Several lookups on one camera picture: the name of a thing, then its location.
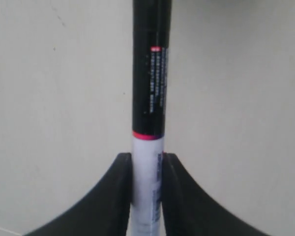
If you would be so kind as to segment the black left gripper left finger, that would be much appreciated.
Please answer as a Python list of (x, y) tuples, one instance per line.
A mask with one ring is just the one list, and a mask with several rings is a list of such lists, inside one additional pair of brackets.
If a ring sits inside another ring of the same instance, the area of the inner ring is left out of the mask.
[(119, 153), (100, 181), (75, 205), (29, 236), (124, 236), (132, 200), (132, 159)]

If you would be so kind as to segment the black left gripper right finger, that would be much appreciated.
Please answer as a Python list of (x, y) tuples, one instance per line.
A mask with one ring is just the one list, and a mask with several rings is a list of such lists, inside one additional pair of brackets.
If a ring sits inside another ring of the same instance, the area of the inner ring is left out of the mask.
[(264, 236), (201, 188), (173, 153), (162, 164), (161, 199), (168, 236)]

